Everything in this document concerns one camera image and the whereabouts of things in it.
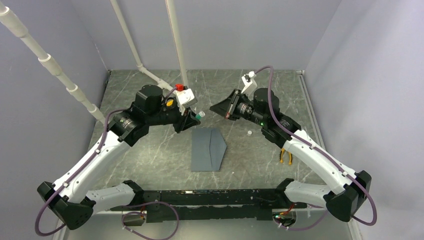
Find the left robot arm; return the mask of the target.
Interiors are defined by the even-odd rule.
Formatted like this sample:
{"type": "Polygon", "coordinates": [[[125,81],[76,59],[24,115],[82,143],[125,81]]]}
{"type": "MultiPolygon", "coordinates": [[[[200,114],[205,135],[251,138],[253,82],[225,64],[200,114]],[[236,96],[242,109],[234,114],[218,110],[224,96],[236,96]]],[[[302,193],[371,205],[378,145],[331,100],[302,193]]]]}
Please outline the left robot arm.
{"type": "Polygon", "coordinates": [[[111,111],[103,132],[93,147],[62,177],[42,182],[37,192],[64,227],[75,230],[98,212],[119,206],[131,210],[144,203],[144,190],[132,180],[94,190],[96,180],[109,165],[149,133],[150,127],[171,125],[176,133],[200,124],[191,106],[197,102],[194,92],[176,84],[169,94],[152,84],[144,85],[130,107],[111,111]]]}

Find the grey envelope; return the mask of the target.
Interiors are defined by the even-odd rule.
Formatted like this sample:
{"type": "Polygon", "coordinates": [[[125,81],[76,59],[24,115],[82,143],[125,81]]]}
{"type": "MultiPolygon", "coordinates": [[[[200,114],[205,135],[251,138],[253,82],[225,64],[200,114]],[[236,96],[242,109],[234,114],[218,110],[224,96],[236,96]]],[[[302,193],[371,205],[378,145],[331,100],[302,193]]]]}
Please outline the grey envelope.
{"type": "Polygon", "coordinates": [[[191,135],[191,171],[217,172],[227,149],[227,144],[218,128],[201,127],[191,135]]]}

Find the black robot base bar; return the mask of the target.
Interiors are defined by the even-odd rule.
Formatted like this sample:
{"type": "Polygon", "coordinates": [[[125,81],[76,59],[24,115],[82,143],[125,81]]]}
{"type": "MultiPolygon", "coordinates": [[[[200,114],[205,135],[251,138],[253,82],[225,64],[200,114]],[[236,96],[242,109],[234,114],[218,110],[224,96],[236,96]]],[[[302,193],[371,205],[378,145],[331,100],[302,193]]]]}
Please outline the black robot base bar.
{"type": "Polygon", "coordinates": [[[112,211],[144,210],[148,223],[180,220],[256,219],[270,221],[280,212],[295,213],[305,203],[292,203],[274,188],[143,190],[112,211]]]}

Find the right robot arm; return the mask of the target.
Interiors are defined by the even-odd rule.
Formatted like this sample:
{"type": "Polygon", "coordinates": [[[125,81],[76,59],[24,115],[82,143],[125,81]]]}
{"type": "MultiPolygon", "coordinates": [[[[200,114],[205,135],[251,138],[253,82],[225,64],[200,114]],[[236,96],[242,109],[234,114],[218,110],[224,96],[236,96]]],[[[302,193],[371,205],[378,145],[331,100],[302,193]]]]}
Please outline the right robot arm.
{"type": "Polygon", "coordinates": [[[280,100],[272,90],[258,88],[253,99],[249,99],[234,89],[209,109],[230,121],[245,119],[259,125],[269,142],[296,156],[324,181],[324,185],[318,185],[286,178],[275,189],[275,200],[280,207],[311,204],[328,210],[342,222],[349,222],[368,198],[365,192],[370,189],[371,176],[365,170],[356,172],[333,159],[295,120],[280,111],[280,100]]]}

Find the green white glue stick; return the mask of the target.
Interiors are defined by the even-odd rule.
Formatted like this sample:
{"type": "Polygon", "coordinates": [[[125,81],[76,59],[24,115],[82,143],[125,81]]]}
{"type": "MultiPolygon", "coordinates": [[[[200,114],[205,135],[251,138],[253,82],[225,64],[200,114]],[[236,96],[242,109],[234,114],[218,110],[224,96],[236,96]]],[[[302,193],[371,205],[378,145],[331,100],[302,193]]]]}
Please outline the green white glue stick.
{"type": "Polygon", "coordinates": [[[198,120],[200,120],[200,119],[204,118],[205,115],[206,114],[205,114],[204,111],[200,111],[199,113],[196,114],[195,118],[198,119],[198,120]]]}

